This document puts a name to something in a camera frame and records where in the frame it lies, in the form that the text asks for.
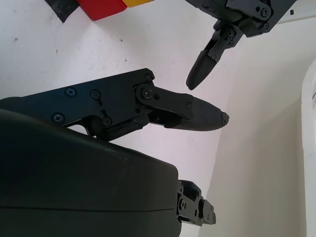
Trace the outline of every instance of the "metal bracket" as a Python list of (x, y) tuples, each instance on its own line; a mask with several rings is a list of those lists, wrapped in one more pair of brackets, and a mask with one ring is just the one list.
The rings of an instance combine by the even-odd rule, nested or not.
[(53, 124), (82, 125), (88, 135), (106, 141), (148, 124), (148, 109), (139, 108), (134, 88), (153, 85), (154, 75), (141, 69), (108, 78), (0, 101), (0, 109), (28, 115)]
[(137, 99), (144, 105), (176, 113), (182, 118), (192, 119), (193, 96), (164, 90), (152, 85), (139, 85), (136, 89)]
[(234, 30), (229, 29), (229, 28), (225, 30), (216, 31), (211, 41), (208, 43), (208, 45), (205, 48), (209, 50), (208, 56), (211, 59), (213, 59), (216, 63), (218, 63), (224, 51), (228, 48), (234, 47), (235, 42), (233, 41), (233, 39), (236, 36), (236, 34), (237, 33)]
[(226, 7), (238, 10), (255, 17), (261, 21), (267, 21), (271, 17), (271, 8), (260, 0), (228, 0)]
[(193, 225), (216, 224), (214, 207), (201, 195), (201, 189), (193, 182), (178, 182), (178, 219)]

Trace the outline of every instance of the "white wall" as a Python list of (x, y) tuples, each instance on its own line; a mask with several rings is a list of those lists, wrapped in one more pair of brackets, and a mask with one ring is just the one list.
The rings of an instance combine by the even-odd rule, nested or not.
[(316, 16), (315, 0), (299, 0), (285, 13), (279, 23), (307, 19)]
[(207, 195), (217, 224), (200, 237), (306, 236), (298, 119), (315, 26), (285, 23), (244, 41)]
[(300, 167), (300, 170), (302, 170), (303, 168), (305, 177), (304, 188), (307, 236), (316, 235), (316, 108), (313, 108), (313, 104), (315, 104), (316, 102), (316, 98), (313, 98), (315, 92), (316, 60), (311, 64), (308, 72), (304, 77), (302, 85), (301, 134), (303, 146), (301, 145), (301, 154), (303, 154), (304, 164), (303, 167)]
[[(1, 0), (0, 99), (144, 67), (155, 73), (156, 86), (191, 93), (185, 81), (214, 23), (184, 0), (157, 0), (98, 22), (79, 8), (64, 24), (44, 0)], [(238, 48), (226, 52), (193, 95), (225, 111), (237, 59)], [(220, 133), (148, 125), (115, 142), (174, 164), (179, 178), (194, 181), (205, 196)], [(198, 231), (183, 225), (182, 236)]]

